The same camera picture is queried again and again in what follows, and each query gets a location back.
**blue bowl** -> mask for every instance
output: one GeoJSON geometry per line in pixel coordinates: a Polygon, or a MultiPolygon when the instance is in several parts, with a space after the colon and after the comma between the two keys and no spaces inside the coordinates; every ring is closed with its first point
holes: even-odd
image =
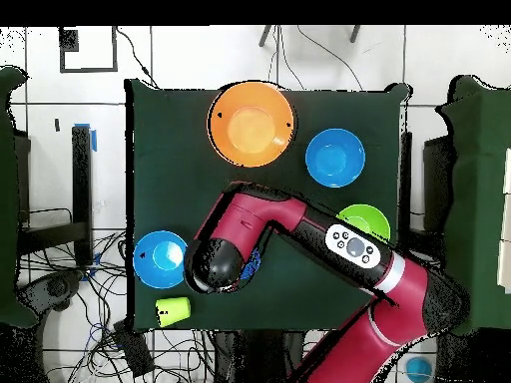
{"type": "Polygon", "coordinates": [[[308,144],[305,163],[317,183],[340,188],[358,178],[365,164],[365,151],[350,131],[330,129],[317,134],[308,144]]]}
{"type": "Polygon", "coordinates": [[[175,233],[159,230],[145,235],[133,254],[133,266],[148,286],[167,289],[184,279],[187,244],[175,233]]]}
{"type": "Polygon", "coordinates": [[[406,362],[406,373],[413,383],[427,382],[432,372],[431,364],[422,357],[415,357],[406,362]]]}

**dark green table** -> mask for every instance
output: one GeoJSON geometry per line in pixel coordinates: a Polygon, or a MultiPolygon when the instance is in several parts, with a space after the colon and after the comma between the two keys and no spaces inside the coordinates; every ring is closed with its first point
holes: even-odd
{"type": "MultiPolygon", "coordinates": [[[[283,92],[295,111],[295,139],[276,161],[257,169],[230,165],[212,148],[206,118],[218,91],[157,91],[138,80],[131,81],[131,90],[135,243],[154,230],[170,230],[190,242],[230,181],[301,192],[335,213],[354,203],[372,204],[387,216],[396,242],[399,106],[409,96],[408,86],[378,93],[283,92]],[[328,128],[353,132],[365,147],[362,174],[342,189],[320,186],[304,162],[309,141],[328,128]]],[[[197,294],[184,282],[153,289],[137,277],[134,291],[139,330],[158,327],[155,303],[166,297],[186,296],[192,305],[192,317],[172,327],[223,330],[335,328],[368,299],[277,235],[251,284],[238,293],[197,294]]]]}

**bowl rim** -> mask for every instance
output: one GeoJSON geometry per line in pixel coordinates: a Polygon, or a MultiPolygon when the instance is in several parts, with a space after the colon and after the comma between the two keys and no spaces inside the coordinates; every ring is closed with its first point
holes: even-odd
{"type": "Polygon", "coordinates": [[[307,148],[305,150],[305,165],[307,167],[307,170],[308,170],[308,174],[312,176],[312,178],[320,185],[324,186],[324,187],[328,187],[328,188],[343,188],[343,187],[346,187],[350,184],[352,184],[359,176],[360,174],[362,173],[363,171],[363,168],[365,167],[365,148],[363,146],[363,143],[362,141],[360,140],[360,138],[354,134],[353,132],[349,131],[349,130],[346,130],[346,129],[343,129],[343,128],[327,128],[323,131],[321,131],[320,133],[316,134],[312,140],[310,140],[310,142],[308,143],[307,145],[307,148]],[[361,149],[361,157],[362,157],[362,160],[361,160],[361,164],[360,164],[360,170],[356,173],[356,175],[354,176],[354,178],[347,182],[346,184],[334,184],[334,183],[324,183],[322,181],[320,181],[315,175],[314,173],[311,171],[311,168],[309,166],[309,162],[311,160],[311,157],[310,157],[310,147],[312,146],[312,144],[314,143],[314,141],[316,141],[316,139],[318,137],[320,137],[321,135],[323,135],[324,133],[327,133],[327,132],[330,132],[330,131],[335,131],[335,132],[344,132],[344,133],[347,133],[347,134],[350,134],[353,138],[355,138],[357,141],[358,141],[358,145],[360,146],[360,149],[361,149]]]}

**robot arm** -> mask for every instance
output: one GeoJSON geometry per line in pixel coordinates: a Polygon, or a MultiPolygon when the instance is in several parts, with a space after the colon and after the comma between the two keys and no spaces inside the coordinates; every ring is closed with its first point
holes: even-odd
{"type": "Polygon", "coordinates": [[[228,186],[190,243],[187,284],[232,292],[268,225],[374,295],[359,318],[316,345],[290,383],[369,383],[401,345],[464,317],[463,294],[448,279],[301,199],[249,183],[228,186]]]}

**control buttons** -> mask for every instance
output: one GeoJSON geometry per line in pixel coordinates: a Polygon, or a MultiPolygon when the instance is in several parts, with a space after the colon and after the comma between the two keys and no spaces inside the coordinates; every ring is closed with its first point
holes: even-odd
{"type": "Polygon", "coordinates": [[[381,259],[379,248],[374,243],[340,223],[328,228],[324,242],[328,250],[356,268],[373,268],[381,259]]]}
{"type": "Polygon", "coordinates": [[[352,238],[347,243],[346,249],[349,255],[358,257],[365,251],[365,245],[359,238],[352,238]]]}

